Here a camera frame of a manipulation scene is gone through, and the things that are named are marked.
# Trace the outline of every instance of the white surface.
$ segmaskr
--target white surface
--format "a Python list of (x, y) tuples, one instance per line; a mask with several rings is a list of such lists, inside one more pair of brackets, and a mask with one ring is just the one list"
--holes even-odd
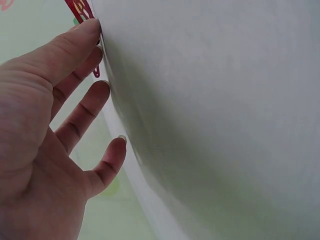
[(320, 2), (92, 2), (162, 239), (319, 239)]

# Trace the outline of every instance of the red hair clip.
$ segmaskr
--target red hair clip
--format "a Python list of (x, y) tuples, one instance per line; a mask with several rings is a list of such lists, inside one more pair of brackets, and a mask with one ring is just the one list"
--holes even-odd
[[(84, 21), (84, 19), (87, 20), (95, 18), (87, 0), (65, 0), (65, 2), (71, 9), (73, 15), (75, 16), (79, 24), (81, 24)], [(96, 69), (93, 71), (93, 75), (96, 78), (100, 77), (99, 66), (97, 66)]]

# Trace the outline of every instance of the finger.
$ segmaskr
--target finger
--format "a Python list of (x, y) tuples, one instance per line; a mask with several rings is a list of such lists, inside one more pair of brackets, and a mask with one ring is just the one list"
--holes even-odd
[(91, 183), (89, 196), (92, 198), (105, 190), (118, 174), (126, 157), (127, 140), (124, 136), (114, 139), (106, 149), (99, 164), (85, 174)]
[(97, 117), (107, 102), (109, 95), (110, 88), (107, 82), (95, 82), (70, 116), (56, 130), (55, 135), (63, 144), (68, 154), (71, 153), (93, 120)]
[(56, 116), (65, 101), (79, 84), (99, 65), (102, 58), (102, 50), (96, 46), (84, 63), (53, 88), (51, 120)]
[(33, 81), (48, 81), (55, 86), (88, 58), (100, 33), (97, 19), (86, 20), (48, 44), (8, 61), (2, 68), (32, 74)]

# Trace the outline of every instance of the hand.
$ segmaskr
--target hand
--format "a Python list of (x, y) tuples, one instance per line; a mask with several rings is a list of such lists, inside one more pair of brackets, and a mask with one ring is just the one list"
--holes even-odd
[(76, 240), (89, 198), (120, 170), (126, 141), (114, 139), (97, 167), (82, 171), (69, 154), (106, 103), (92, 85), (53, 132), (49, 123), (101, 61), (98, 20), (90, 19), (0, 66), (0, 239)]

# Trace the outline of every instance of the colorful decoration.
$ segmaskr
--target colorful decoration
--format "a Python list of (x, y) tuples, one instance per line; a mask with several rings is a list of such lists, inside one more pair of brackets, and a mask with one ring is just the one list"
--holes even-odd
[(5, 11), (14, 4), (15, 0), (0, 0), (1, 11)]

